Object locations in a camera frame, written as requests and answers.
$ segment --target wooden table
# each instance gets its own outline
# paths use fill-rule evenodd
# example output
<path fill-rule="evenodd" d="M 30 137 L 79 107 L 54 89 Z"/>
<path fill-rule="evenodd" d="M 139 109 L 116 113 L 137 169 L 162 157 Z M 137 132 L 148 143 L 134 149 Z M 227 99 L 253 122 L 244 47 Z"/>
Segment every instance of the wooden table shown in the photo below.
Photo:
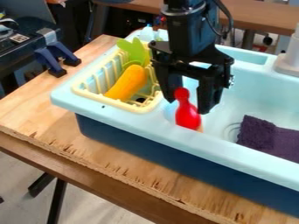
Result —
<path fill-rule="evenodd" d="M 1 151 L 156 223 L 299 223 L 297 218 L 82 136 L 74 114 L 53 106 L 49 93 L 116 40 L 100 36 L 76 53 L 82 65 L 64 66 L 65 77 L 42 73 L 1 100 Z M 79 152 L 98 169 L 50 152 L 55 150 L 68 155 Z"/>
<path fill-rule="evenodd" d="M 272 32 L 290 36 L 299 22 L 299 7 L 265 3 L 254 0 L 221 0 L 231 12 L 234 26 L 263 32 Z M 143 11 L 159 14 L 163 0 L 135 0 L 131 3 L 106 4 L 116 8 Z M 224 14 L 220 14 L 220 22 L 227 23 Z"/>

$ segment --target yellow dish rack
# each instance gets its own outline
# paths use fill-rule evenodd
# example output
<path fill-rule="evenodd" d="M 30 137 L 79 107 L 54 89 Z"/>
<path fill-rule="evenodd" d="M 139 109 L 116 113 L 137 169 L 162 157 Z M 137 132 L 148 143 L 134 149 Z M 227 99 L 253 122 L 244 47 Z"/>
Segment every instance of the yellow dish rack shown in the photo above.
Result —
<path fill-rule="evenodd" d="M 155 69 L 148 65 L 144 69 L 148 75 L 148 82 L 129 101 L 110 99 L 104 94 L 116 83 L 122 75 L 122 65 L 129 62 L 127 52 L 120 49 L 106 56 L 99 64 L 81 71 L 82 75 L 73 82 L 72 91 L 83 97 L 105 103 L 133 113 L 148 113 L 163 99 L 157 82 Z"/>

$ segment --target purple cloth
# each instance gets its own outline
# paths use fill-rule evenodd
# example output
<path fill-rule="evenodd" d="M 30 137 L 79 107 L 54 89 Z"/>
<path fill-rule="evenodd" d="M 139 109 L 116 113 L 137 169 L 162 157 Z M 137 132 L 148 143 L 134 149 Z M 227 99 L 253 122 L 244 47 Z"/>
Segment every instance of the purple cloth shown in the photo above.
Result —
<path fill-rule="evenodd" d="M 249 115 L 240 125 L 237 144 L 299 163 L 299 131 L 276 127 Z"/>

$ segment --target metal table leg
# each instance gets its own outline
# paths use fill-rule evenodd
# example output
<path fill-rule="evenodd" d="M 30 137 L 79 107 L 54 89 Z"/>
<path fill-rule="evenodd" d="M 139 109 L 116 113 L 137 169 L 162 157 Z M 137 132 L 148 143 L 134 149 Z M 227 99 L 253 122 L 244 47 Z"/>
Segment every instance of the metal table leg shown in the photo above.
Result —
<path fill-rule="evenodd" d="M 66 182 L 57 179 L 47 224 L 57 224 L 66 192 Z"/>
<path fill-rule="evenodd" d="M 33 198 L 37 197 L 54 179 L 55 177 L 45 172 L 28 187 L 29 194 Z"/>
<path fill-rule="evenodd" d="M 245 30 L 241 48 L 252 50 L 254 46 L 254 35 L 255 35 L 255 31 Z"/>

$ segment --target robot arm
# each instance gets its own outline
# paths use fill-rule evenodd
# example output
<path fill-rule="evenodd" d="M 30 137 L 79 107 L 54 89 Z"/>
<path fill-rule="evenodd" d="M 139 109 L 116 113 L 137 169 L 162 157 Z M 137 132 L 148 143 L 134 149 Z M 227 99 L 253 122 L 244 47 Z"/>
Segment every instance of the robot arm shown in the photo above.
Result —
<path fill-rule="evenodd" d="M 219 0 L 164 0 L 169 41 L 149 43 L 153 67 L 163 96 L 173 102 L 174 91 L 183 86 L 182 76 L 198 80 L 198 112 L 207 114 L 219 103 L 223 88 L 233 83 L 230 67 L 233 58 L 215 48 L 218 32 L 218 7 L 233 21 Z M 191 62 L 211 64 L 207 69 Z"/>

